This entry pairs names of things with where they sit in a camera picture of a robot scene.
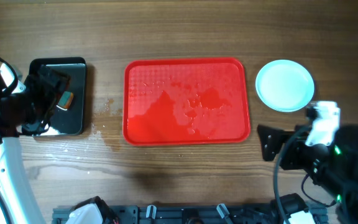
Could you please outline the green and orange sponge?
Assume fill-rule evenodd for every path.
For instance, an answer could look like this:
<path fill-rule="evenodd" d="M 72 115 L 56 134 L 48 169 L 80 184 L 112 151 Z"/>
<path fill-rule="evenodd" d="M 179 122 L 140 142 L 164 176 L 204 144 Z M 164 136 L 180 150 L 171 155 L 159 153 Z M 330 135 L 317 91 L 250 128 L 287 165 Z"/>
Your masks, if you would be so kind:
<path fill-rule="evenodd" d="M 70 108 L 71 102 L 73 101 L 74 94 L 69 91 L 65 91 L 63 95 L 61 96 L 57 107 L 61 110 L 68 110 Z"/>

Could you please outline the light blue plate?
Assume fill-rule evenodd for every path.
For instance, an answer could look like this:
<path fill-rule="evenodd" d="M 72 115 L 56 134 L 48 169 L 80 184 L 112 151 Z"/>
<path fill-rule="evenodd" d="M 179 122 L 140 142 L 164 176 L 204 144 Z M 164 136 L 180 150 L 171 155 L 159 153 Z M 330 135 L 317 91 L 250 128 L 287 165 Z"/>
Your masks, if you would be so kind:
<path fill-rule="evenodd" d="M 304 108 L 315 92 L 311 73 L 292 60 L 274 60 L 264 65 L 255 78 L 255 90 L 269 108 L 290 113 Z"/>

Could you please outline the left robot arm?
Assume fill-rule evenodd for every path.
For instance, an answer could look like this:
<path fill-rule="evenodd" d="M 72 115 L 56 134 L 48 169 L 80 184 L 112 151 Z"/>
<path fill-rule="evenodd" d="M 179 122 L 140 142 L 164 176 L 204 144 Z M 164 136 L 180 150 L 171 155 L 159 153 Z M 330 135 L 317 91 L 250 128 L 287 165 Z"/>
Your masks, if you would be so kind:
<path fill-rule="evenodd" d="M 84 123 L 87 67 L 82 57 L 38 58 L 20 81 L 0 57 L 0 223 L 43 223 L 25 173 L 21 136 L 52 135 L 56 110 Z"/>

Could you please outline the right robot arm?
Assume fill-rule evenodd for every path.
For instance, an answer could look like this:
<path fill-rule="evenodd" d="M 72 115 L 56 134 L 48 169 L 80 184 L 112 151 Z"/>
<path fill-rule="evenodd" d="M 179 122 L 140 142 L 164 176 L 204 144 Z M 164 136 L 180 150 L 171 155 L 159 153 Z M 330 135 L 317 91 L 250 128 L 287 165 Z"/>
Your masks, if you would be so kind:
<path fill-rule="evenodd" d="M 358 223 L 358 125 L 341 126 L 328 145 L 309 146 L 311 131 L 293 131 L 258 125 L 262 157 L 278 160 L 283 170 L 304 170 L 315 185 L 333 196 L 341 223 Z"/>

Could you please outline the black rectangular water tray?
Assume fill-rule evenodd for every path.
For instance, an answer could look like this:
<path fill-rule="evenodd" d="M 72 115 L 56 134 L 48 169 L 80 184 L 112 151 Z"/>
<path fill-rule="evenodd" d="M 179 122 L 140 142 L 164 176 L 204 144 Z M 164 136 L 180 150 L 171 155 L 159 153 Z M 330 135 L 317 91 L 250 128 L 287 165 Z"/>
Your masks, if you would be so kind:
<path fill-rule="evenodd" d="M 73 94 L 67 108 L 56 107 L 47 131 L 41 136 L 79 135 L 83 132 L 85 120 L 85 95 L 87 66 L 82 57 L 37 58 L 30 63 L 29 72 L 45 65 L 70 76 L 68 92 Z"/>

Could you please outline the red plastic tray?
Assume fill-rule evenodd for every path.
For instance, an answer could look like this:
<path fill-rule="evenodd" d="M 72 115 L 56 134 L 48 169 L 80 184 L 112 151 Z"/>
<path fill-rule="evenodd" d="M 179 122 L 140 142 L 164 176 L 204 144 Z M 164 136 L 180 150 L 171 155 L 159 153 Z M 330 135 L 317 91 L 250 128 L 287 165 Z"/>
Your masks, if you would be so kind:
<path fill-rule="evenodd" d="M 124 70 L 122 133 L 134 146 L 242 142 L 246 71 L 232 57 L 136 60 Z"/>

